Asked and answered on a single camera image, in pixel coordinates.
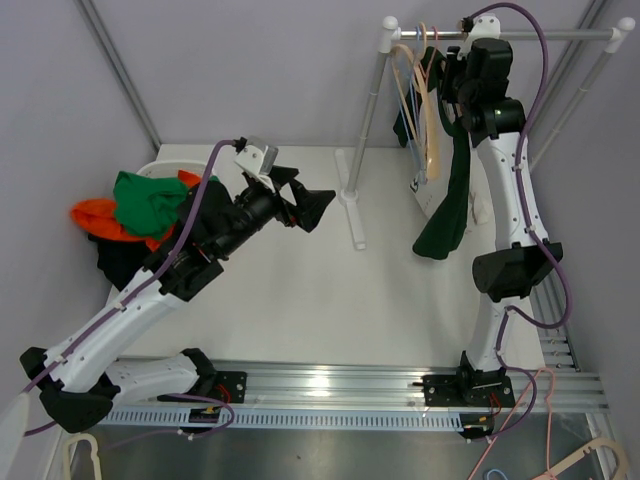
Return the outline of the beige plastic hanger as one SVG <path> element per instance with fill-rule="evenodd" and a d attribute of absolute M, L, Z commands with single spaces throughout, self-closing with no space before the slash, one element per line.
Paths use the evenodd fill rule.
<path fill-rule="evenodd" d="M 429 96 L 429 79 L 437 48 L 429 50 L 429 31 L 423 22 L 416 29 L 418 46 L 412 50 L 405 44 L 391 48 L 390 60 L 399 113 L 409 141 L 415 144 L 418 172 L 424 183 L 434 181 L 441 173 L 437 107 Z"/>

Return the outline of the blue wire hanger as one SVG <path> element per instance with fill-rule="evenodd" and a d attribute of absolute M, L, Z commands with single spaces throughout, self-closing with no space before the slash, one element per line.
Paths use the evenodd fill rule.
<path fill-rule="evenodd" d="M 426 162 L 427 151 L 425 147 L 425 139 L 420 135 L 420 106 L 418 101 L 428 95 L 424 78 L 424 69 L 421 63 L 422 58 L 427 52 L 426 27 L 420 23 L 416 29 L 418 53 L 415 54 L 407 45 L 402 43 L 395 44 L 391 50 L 391 65 L 394 74 L 396 90 L 400 102 L 399 114 L 401 116 L 403 126 L 407 135 L 406 144 L 410 144 L 413 140 L 416 145 L 416 159 L 419 163 Z M 404 58 L 408 65 L 407 85 L 408 90 L 403 92 L 400 76 L 403 70 L 399 67 L 400 58 Z"/>

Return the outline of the dark green t shirt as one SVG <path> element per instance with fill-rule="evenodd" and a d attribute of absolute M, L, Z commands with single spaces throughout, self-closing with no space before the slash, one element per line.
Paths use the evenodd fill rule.
<path fill-rule="evenodd" d="M 422 53 L 403 44 L 392 48 L 399 105 L 393 131 L 399 145 L 410 149 L 417 168 L 410 189 L 427 217 L 412 251 L 444 260 L 467 230 L 471 149 L 455 109 L 441 98 L 445 57 L 434 47 Z"/>

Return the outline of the black t shirt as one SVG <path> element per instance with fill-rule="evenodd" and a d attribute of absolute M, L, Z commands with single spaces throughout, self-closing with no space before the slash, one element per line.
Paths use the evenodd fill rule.
<path fill-rule="evenodd" d="M 146 258 L 159 248 L 158 245 L 152 246 L 144 241 L 108 240 L 92 234 L 88 234 L 87 239 L 97 249 L 97 268 L 118 291 L 126 289 L 144 266 Z"/>

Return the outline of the orange t shirt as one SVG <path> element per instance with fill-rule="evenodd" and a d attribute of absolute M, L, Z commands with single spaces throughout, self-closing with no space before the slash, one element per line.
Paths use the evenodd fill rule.
<path fill-rule="evenodd" d="M 180 171 L 178 176 L 185 181 L 189 187 L 196 183 L 195 174 Z M 114 196 L 109 198 L 94 198 L 83 200 L 71 209 L 70 215 L 76 225 L 89 234 L 100 238 L 116 241 L 136 242 L 144 241 L 152 246 L 160 246 L 160 242 L 128 234 L 124 228 L 116 221 L 114 210 L 116 203 Z"/>

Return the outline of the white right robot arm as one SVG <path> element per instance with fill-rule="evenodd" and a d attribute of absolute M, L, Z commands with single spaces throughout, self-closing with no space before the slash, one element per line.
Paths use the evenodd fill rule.
<path fill-rule="evenodd" d="M 524 107 L 507 95 L 512 63 L 511 45 L 496 38 L 470 40 L 446 55 L 441 97 L 458 108 L 484 169 L 496 240 L 494 251 L 472 265 L 481 297 L 470 346 L 455 374 L 422 379 L 429 406 L 513 406 L 512 384 L 502 363 L 509 315 L 563 256 L 561 244 L 550 242 L 535 205 Z"/>

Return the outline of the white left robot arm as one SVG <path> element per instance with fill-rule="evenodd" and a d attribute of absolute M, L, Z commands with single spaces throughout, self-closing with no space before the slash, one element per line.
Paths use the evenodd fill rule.
<path fill-rule="evenodd" d="M 219 371 L 198 348 L 138 366 L 119 356 L 159 320 L 185 306 L 223 272 L 223 262 L 270 221 L 313 231 L 334 200 L 309 190 L 299 171 L 274 167 L 265 180 L 248 174 L 236 197 L 203 180 L 179 207 L 175 233 L 145 261 L 121 292 L 68 340 L 31 347 L 20 363 L 44 410 L 68 433 L 102 421 L 117 405 L 187 396 L 219 400 Z"/>

